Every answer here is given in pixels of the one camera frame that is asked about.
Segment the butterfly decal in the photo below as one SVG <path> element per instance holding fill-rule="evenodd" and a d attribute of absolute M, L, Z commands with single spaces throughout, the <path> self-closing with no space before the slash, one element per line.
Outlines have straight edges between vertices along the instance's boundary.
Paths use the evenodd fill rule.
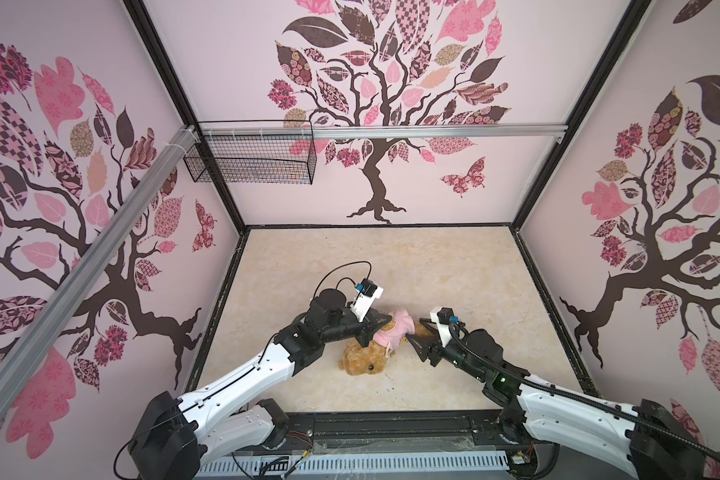
<path fill-rule="evenodd" d="M 200 221 L 200 232 L 195 235 L 195 241 L 192 242 L 192 252 L 197 252 L 201 248 L 211 248 L 213 243 L 213 226 L 217 220 L 213 219 L 211 214 L 206 213 L 204 206 L 200 205 L 200 202 L 195 200 L 195 212 L 197 212 L 197 219 Z"/>
<path fill-rule="evenodd" d="M 482 157 L 480 160 L 472 164 L 466 175 L 446 175 L 440 180 L 445 182 L 446 185 L 452 186 L 454 188 L 454 192 L 463 198 L 463 193 L 469 190 L 470 185 L 472 187 L 481 186 L 485 188 L 485 185 L 483 185 L 485 175 L 480 173 L 484 168 L 485 157 Z"/>

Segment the marble patterned surface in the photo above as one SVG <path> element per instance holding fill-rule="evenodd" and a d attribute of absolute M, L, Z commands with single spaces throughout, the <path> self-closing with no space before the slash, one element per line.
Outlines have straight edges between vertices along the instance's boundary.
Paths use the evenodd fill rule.
<path fill-rule="evenodd" d="M 384 288 L 374 308 L 405 308 L 415 320 L 450 306 L 474 330 L 485 328 L 504 358 L 559 385 L 580 390 L 514 239 L 506 227 L 253 230 L 243 252 L 210 354 L 203 386 L 257 354 L 269 337 L 305 312 L 320 279 L 354 260 L 373 263 Z M 366 265 L 331 274 L 360 281 Z M 341 290 L 352 294 L 352 285 Z M 405 344 L 383 373 L 349 376 L 338 368 L 344 342 L 269 389 L 286 412 L 497 408 L 482 384 L 450 364 L 422 363 Z"/>

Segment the wire basket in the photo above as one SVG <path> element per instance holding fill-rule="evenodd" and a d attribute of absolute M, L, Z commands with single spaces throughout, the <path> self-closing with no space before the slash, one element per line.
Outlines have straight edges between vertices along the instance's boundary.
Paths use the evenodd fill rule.
<path fill-rule="evenodd" d="M 278 128 L 240 125 L 252 122 L 277 122 Z M 280 127 L 283 120 L 201 123 L 229 126 L 202 130 L 201 135 L 210 149 L 210 155 L 201 154 L 204 151 L 202 143 L 196 143 L 187 152 L 184 163 L 195 182 L 212 181 L 208 163 L 215 161 L 227 182 L 312 184 L 317 164 L 312 122 L 286 121 L 285 127 Z"/>

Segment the pink wall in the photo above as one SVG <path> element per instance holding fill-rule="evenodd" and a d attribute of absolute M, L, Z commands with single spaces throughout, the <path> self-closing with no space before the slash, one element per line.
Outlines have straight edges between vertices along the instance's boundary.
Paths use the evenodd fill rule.
<path fill-rule="evenodd" d="M 656 4 L 523 234 L 605 397 L 720 450 L 720 0 L 685 4 Z"/>
<path fill-rule="evenodd" d="M 201 120 L 304 117 L 359 126 L 427 117 L 446 124 L 488 108 L 457 123 L 564 122 L 627 2 L 148 4 Z M 401 47 L 399 62 L 393 54 L 364 60 L 374 44 L 391 53 L 390 44 Z M 470 51 L 476 56 L 462 67 Z M 379 140 L 366 158 L 363 139 L 336 144 L 337 156 L 348 149 L 346 161 L 326 155 L 334 148 L 324 141 L 313 185 L 230 188 L 249 224 L 506 222 L 550 145 L 549 138 L 473 138 L 455 148 L 439 141 Z M 401 144 L 405 158 L 390 156 Z"/>
<path fill-rule="evenodd" d="M 117 0 L 0 2 L 0 354 L 180 125 Z M 113 477 L 182 389 L 235 242 L 180 164 L 1 423 L 0 478 Z"/>

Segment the wall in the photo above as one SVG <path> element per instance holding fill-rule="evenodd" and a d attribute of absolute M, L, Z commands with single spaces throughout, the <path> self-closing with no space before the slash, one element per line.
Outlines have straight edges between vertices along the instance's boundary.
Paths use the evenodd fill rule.
<path fill-rule="evenodd" d="M 523 235 L 602 393 L 720 450 L 720 0 L 656 4 Z"/>
<path fill-rule="evenodd" d="M 120 2 L 0 2 L 0 358 L 180 126 Z M 0 424 L 0 478 L 113 477 L 182 389 L 235 242 L 180 164 Z"/>
<path fill-rule="evenodd" d="M 323 126 L 562 123 L 627 3 L 148 2 L 200 120 Z M 550 139 L 373 140 L 367 154 L 365 144 L 318 142 L 313 185 L 231 184 L 242 216 L 509 222 Z"/>

